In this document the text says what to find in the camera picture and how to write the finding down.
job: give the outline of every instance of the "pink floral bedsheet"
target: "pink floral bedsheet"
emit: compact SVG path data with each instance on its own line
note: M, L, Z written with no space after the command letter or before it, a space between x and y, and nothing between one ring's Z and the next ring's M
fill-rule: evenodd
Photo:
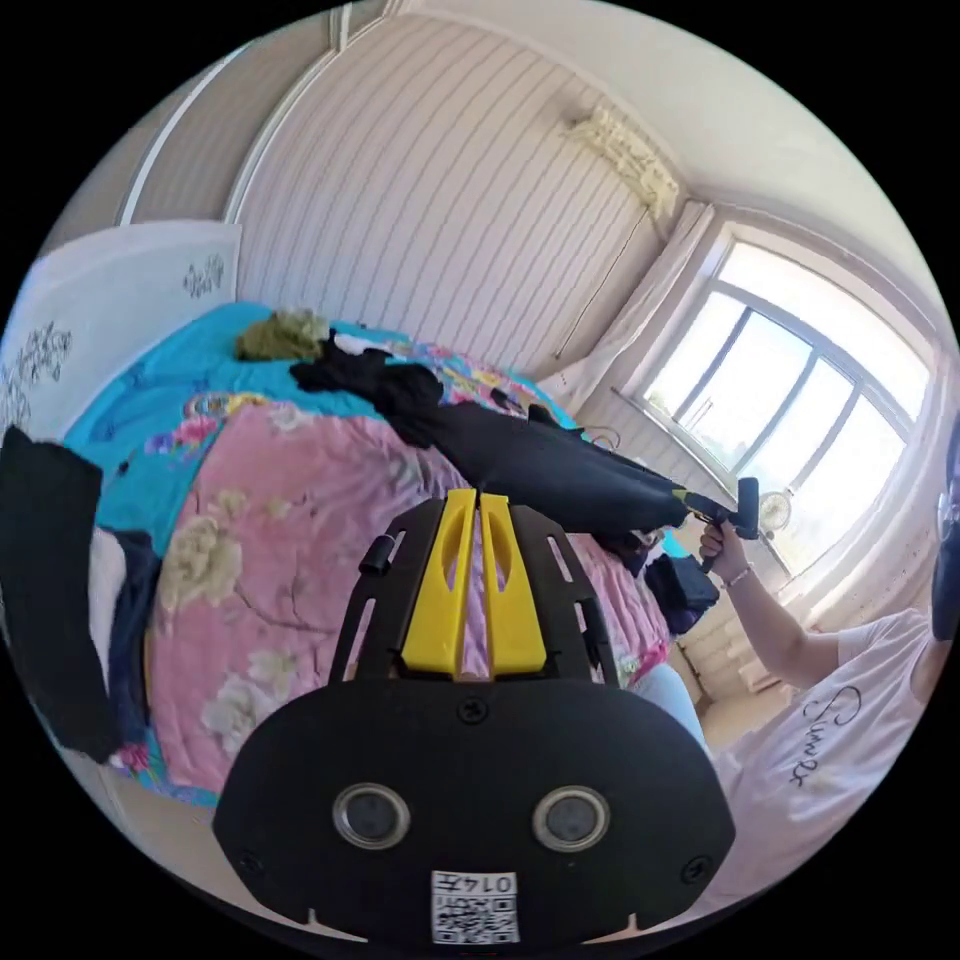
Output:
M439 452L377 419L270 404L227 423L178 518L150 626L151 709L174 784L219 792L250 732L326 683L371 541L464 486ZM645 673L666 657L659 609L591 537L570 539L622 680ZM486 676L479 541L472 576L463 670Z

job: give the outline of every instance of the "black bag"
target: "black bag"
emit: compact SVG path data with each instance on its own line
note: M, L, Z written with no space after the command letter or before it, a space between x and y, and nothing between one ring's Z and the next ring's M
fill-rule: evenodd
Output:
M720 591L693 557L664 554L647 567L644 579L675 636L690 630L720 599Z

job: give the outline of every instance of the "bed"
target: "bed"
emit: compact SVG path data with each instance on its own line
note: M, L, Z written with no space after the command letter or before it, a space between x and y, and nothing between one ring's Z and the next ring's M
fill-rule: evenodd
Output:
M359 397L304 393L288 360L233 358L235 337L271 312L236 302L240 243L235 225L176 221L75 241L35 265L0 352L0 426L18 423L102 468L97 524L146 531L164 560L142 650L151 722L110 764L198 807L216 804L257 723L325 682L373 537L425 496L465 485ZM514 415L536 403L574 426L509 371L331 322L392 362L428 367L445 403L500 409L497 389ZM666 658L663 618L619 561L572 539L628 682ZM198 550L207 573L191 580L183 561ZM477 591L471 603L464 669L482 675Z

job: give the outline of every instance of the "green cloth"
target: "green cloth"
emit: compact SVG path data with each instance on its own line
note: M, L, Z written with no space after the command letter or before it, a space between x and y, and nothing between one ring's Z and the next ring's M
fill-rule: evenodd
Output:
M311 310L275 310L237 337L238 360L315 360L330 326Z

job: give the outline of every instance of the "qr code label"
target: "qr code label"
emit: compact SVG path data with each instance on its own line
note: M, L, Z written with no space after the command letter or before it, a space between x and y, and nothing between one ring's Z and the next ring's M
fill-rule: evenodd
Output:
M433 871L433 942L519 943L515 873Z

